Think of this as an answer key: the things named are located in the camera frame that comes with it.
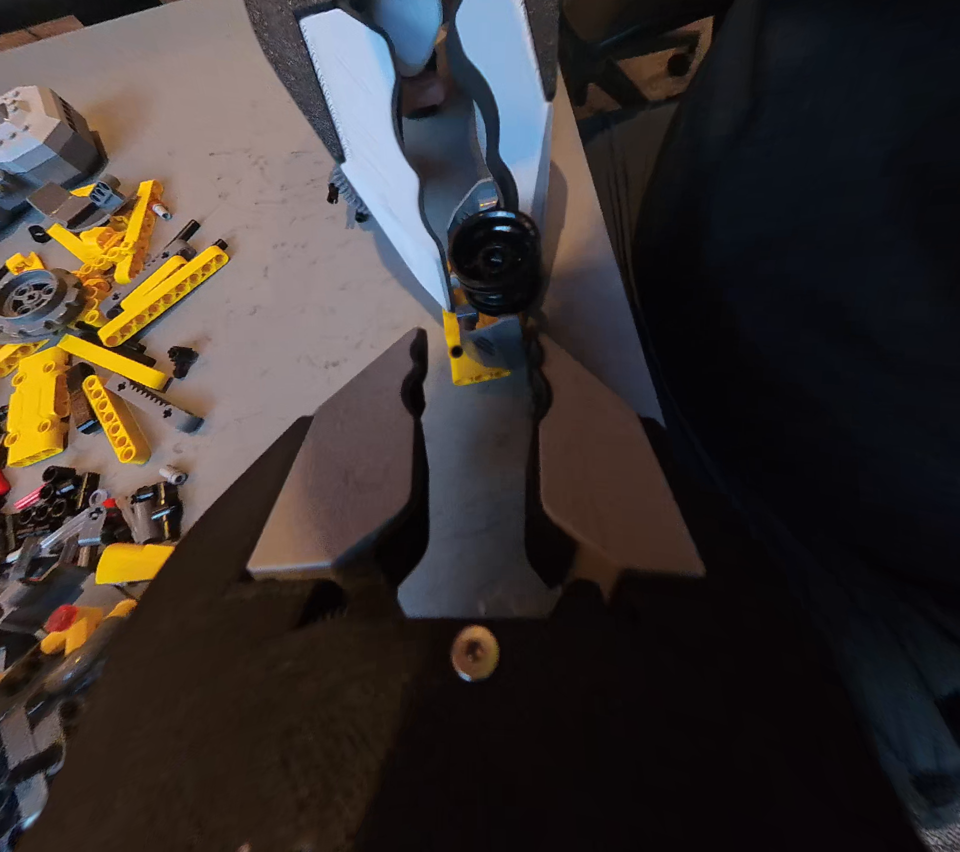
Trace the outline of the person's black top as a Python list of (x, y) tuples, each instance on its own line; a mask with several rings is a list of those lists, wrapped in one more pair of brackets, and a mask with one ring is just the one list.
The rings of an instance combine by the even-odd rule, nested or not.
[(804, 559), (958, 622), (958, 0), (735, 0), (632, 248), (664, 411)]

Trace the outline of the light grey desk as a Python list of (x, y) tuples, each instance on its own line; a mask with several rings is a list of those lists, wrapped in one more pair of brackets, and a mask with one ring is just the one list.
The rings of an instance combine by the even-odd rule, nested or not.
[[(317, 409), (413, 328), (427, 335), (421, 423), (428, 478), (425, 556), (399, 585), (411, 617), (546, 615), (546, 587), (525, 552), (533, 402), (525, 369), (452, 384), (440, 308), (381, 229), (349, 224), (327, 203), (332, 160), (283, 90), (243, 0), (184, 0), (2, 53), (2, 90), (52, 87), (107, 143), (128, 182), (158, 178), (174, 207), (166, 241), (197, 220), (203, 248), (230, 262), (145, 335), (199, 360), (171, 384), (172, 402), (204, 418), (193, 434), (140, 422), (153, 458), (115, 463), (99, 436), (71, 439), (126, 495), (161, 465), (189, 475), (187, 528), (147, 590), (161, 619), (198, 607), (203, 590), (251, 598), (256, 586), (303, 591), (342, 581), (354, 563), (313, 578), (255, 579), (258, 543)], [(570, 104), (558, 91), (546, 211), (550, 267), (538, 337), (547, 337), (639, 414), (643, 359)]]

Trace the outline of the pile of loose building pieces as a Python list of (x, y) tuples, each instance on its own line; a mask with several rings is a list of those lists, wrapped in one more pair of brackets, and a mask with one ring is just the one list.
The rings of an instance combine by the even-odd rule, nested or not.
[(96, 470), (58, 462), (71, 439), (92, 436), (105, 441), (116, 464), (148, 465), (153, 451), (142, 417), (186, 435), (106, 388), (118, 374), (189, 412), (166, 395), (180, 381), (168, 356), (164, 371), (142, 336), (223, 270), (230, 256), (222, 239), (194, 245), (195, 220), (154, 248), (156, 224), (171, 218), (163, 198), (156, 179), (140, 182), (130, 195), (112, 176), (72, 189), (47, 184), (28, 197), (37, 217), (30, 235), (66, 251), (74, 266), (48, 265), (37, 253), (2, 262), (2, 280), (62, 269), (85, 290), (83, 311), (58, 338), (2, 344), (2, 669), (23, 649), (40, 645), (62, 606), (105, 605), (82, 596), (97, 585), (106, 546), (175, 546), (181, 537), (182, 469), (160, 465), (157, 479), (116, 498)]

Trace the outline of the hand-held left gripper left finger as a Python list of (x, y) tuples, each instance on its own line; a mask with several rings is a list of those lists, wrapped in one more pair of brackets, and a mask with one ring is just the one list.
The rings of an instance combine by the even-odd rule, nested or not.
[(247, 559), (252, 578), (313, 579), (370, 561), (400, 584), (418, 565), (427, 348), (425, 329), (407, 331), (317, 408)]

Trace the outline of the black office chair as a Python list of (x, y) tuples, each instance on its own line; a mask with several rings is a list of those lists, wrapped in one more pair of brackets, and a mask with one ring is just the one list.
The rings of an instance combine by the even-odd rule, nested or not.
[(588, 26), (560, 0), (558, 61), (574, 118), (676, 102), (710, 50), (734, 0), (656, 0)]

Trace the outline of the person's grey pants leg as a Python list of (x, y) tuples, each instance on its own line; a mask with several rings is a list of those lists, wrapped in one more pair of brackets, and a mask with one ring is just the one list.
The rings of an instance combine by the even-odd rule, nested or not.
[(607, 238), (630, 309), (643, 360), (640, 416), (665, 424), (657, 375), (650, 371), (633, 263), (634, 242), (657, 159), (677, 110), (660, 102), (645, 109), (617, 109), (578, 119), (577, 128), (589, 167)]

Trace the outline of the yellow curved panel piece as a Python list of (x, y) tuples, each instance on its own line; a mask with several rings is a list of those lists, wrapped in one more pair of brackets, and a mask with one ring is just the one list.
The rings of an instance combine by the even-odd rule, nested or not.
[(97, 585), (150, 582), (176, 551), (167, 544), (118, 543), (102, 550), (95, 570)]

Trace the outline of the grey toothed rack piece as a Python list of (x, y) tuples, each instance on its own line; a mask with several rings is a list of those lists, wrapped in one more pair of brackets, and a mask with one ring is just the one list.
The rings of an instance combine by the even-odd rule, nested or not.
[(194, 434), (205, 424), (203, 416), (170, 402), (162, 394), (129, 378), (112, 374), (105, 381), (105, 387), (138, 411), (148, 414), (151, 420), (180, 433)]

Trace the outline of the yellow frame block assembly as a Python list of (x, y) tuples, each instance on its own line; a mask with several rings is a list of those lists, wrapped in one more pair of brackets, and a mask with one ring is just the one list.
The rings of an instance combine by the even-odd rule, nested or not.
[(542, 287), (542, 239), (528, 214), (507, 209), (492, 177), (465, 194), (448, 228), (450, 309), (442, 330), (452, 384), (477, 386), (524, 366), (527, 313)]

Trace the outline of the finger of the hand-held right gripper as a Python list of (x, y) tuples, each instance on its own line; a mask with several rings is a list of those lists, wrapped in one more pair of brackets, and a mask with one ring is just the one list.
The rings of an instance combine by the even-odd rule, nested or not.
[(426, 224), (419, 174), (400, 126), (400, 79), (391, 44), (342, 8), (303, 17), (299, 28), (342, 150), (342, 173), (414, 279), (451, 308), (450, 276)]
[(545, 94), (524, 0), (461, 0), (454, 26), (496, 106), (498, 154), (525, 214), (546, 210), (553, 103)]

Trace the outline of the grey wheel hub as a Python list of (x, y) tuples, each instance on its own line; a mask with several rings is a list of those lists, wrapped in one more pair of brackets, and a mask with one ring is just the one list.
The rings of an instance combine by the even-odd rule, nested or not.
[(86, 305), (81, 280), (61, 268), (9, 273), (1, 282), (1, 343), (20, 345), (57, 339)]

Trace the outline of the grey battery box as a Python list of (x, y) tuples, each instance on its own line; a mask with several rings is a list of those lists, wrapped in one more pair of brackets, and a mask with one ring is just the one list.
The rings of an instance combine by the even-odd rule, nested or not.
[(53, 183), (83, 186), (109, 161), (99, 135), (54, 90), (20, 85), (1, 95), (1, 228), (29, 209), (29, 196)]

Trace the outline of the grey gear block assembly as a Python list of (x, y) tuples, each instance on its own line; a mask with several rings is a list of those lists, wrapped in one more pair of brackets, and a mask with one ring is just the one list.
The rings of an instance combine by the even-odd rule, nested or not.
[(349, 221), (355, 224), (365, 224), (372, 217), (366, 203), (338, 163), (334, 164), (328, 177), (326, 201), (330, 205), (344, 204)]

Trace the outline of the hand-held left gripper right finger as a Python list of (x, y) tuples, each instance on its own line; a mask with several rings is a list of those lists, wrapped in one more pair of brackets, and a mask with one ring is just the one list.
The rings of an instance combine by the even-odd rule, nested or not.
[(547, 336), (530, 344), (525, 553), (549, 589), (700, 580), (705, 563), (642, 417)]

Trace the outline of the person's right hand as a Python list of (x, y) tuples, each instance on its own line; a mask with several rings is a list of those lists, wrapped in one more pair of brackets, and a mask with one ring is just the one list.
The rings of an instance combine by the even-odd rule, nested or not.
[(436, 46), (424, 68), (400, 80), (400, 111), (409, 121), (437, 114), (452, 95), (453, 82), (443, 48)]

